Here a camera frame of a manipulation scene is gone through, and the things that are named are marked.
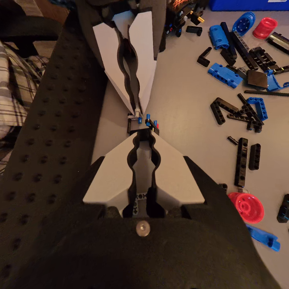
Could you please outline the blue toy wheel hub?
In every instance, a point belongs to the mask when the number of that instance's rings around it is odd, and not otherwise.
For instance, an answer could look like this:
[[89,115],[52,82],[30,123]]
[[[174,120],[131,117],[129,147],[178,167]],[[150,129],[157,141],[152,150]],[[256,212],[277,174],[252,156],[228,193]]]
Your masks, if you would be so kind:
[[246,12],[233,24],[232,31],[244,36],[255,24],[255,13]]

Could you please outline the blue angled toy beam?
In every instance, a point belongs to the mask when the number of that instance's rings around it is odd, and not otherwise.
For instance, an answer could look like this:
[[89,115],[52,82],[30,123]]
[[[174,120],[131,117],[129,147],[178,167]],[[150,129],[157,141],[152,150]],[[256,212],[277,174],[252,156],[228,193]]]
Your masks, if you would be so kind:
[[265,121],[268,119],[267,110],[265,107],[264,100],[259,97],[249,97],[247,99],[247,103],[254,105],[257,115],[261,121]]

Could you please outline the black blue toy brick assembly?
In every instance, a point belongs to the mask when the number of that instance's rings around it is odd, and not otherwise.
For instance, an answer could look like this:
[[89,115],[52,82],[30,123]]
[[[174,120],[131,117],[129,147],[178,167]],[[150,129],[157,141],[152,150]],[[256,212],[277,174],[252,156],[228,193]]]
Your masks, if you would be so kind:
[[140,133],[140,141],[149,140],[150,132],[154,132],[157,135],[159,135],[159,133],[160,133],[159,124],[158,124],[157,120],[152,121],[150,118],[150,114],[146,114],[146,120],[144,121],[144,123],[146,124],[146,128],[132,130],[131,129],[131,122],[132,122],[132,119],[129,119],[128,120],[127,133],[129,135],[132,135],[134,133]]

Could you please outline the partly built toy chassis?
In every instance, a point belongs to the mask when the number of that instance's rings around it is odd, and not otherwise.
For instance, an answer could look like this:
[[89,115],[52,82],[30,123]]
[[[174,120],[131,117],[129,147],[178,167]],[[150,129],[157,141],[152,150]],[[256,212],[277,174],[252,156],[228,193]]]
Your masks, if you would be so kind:
[[180,37],[187,20],[190,20],[195,26],[203,23],[203,13],[208,2],[201,0],[168,1],[164,26],[165,35],[175,33],[177,37]]

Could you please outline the blue curved toy panel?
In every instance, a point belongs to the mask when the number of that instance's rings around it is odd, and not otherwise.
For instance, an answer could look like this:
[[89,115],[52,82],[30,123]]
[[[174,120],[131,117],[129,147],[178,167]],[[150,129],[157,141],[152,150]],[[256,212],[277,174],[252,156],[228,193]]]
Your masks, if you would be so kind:
[[285,82],[283,86],[279,85],[273,74],[273,70],[266,70],[265,74],[267,76],[267,92],[275,92],[289,87],[289,82]]

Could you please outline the black glossy toy block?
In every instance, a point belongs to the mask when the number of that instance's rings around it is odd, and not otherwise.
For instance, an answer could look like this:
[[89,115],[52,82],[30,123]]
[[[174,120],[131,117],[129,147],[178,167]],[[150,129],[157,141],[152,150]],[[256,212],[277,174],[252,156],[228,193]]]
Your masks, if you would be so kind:
[[266,41],[279,49],[280,51],[289,55],[289,40],[277,32],[273,32]]

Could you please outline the black studded toy block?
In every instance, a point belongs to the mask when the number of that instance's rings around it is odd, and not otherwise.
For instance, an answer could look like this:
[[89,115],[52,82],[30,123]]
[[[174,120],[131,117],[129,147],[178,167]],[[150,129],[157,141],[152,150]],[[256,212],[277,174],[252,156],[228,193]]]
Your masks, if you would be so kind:
[[222,48],[220,55],[224,58],[226,63],[230,66],[234,66],[236,63],[236,58],[225,48]]

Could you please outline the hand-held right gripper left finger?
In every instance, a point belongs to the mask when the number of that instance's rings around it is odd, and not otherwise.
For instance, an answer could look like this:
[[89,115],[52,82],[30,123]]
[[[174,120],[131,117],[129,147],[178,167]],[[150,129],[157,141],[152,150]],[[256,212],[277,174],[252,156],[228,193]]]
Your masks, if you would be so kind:
[[136,176],[140,132],[136,132],[107,153],[84,198],[87,204],[116,207],[123,217],[132,217],[136,199]]

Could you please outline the person's plaid shirt torso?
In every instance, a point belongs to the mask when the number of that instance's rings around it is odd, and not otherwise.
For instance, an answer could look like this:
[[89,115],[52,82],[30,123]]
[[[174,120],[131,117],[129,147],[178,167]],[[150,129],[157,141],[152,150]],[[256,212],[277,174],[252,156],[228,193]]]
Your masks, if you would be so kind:
[[49,58],[22,58],[0,44],[0,175],[3,176],[17,137],[44,75]]

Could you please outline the large red toy wheel hub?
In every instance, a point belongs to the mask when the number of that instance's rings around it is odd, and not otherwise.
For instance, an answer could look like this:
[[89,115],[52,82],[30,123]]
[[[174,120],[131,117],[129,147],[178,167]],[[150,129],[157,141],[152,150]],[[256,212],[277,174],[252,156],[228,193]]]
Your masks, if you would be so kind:
[[229,193],[227,195],[244,222],[257,224],[264,218],[265,211],[261,201],[249,193]]

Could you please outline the short black toy beam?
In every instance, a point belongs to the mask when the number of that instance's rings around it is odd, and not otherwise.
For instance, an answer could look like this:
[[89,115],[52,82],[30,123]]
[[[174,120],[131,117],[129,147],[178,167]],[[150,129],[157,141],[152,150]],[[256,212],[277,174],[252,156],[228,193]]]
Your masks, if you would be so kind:
[[251,145],[250,156],[249,156],[249,165],[248,165],[248,168],[251,171],[259,169],[260,154],[261,154],[261,145],[259,143]]

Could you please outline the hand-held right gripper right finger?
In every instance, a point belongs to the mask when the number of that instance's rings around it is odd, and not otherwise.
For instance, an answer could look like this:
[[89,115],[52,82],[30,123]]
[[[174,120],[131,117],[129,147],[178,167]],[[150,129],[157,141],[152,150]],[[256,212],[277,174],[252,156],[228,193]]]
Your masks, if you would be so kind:
[[150,202],[165,211],[205,202],[182,153],[155,132],[150,133],[152,172]]

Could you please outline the small black angled beam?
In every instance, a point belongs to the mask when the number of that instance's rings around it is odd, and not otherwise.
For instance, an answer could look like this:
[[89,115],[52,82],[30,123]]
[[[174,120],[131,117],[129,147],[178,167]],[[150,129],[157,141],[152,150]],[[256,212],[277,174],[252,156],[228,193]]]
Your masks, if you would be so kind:
[[208,54],[211,52],[212,47],[208,47],[197,59],[197,63],[202,65],[203,67],[208,67],[210,61],[206,58]]

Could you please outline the grey liftarm with pins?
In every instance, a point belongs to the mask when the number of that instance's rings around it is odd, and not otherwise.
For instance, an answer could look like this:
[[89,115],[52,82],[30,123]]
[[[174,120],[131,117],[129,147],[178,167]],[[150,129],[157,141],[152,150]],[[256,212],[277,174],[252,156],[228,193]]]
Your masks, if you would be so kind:
[[132,113],[128,114],[127,116],[127,120],[128,120],[128,123],[127,123],[127,133],[130,134],[131,132],[131,124],[132,124],[132,121],[137,121],[138,124],[142,124],[142,114],[141,114],[141,111],[139,108],[136,108],[135,109],[135,114],[133,115]]

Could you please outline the small black flat toy tile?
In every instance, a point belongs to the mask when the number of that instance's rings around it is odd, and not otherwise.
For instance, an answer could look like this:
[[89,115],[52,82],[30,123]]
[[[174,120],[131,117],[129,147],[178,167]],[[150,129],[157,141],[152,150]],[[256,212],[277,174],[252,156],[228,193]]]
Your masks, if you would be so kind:
[[259,71],[248,70],[245,84],[255,90],[266,90],[268,88],[267,75]]

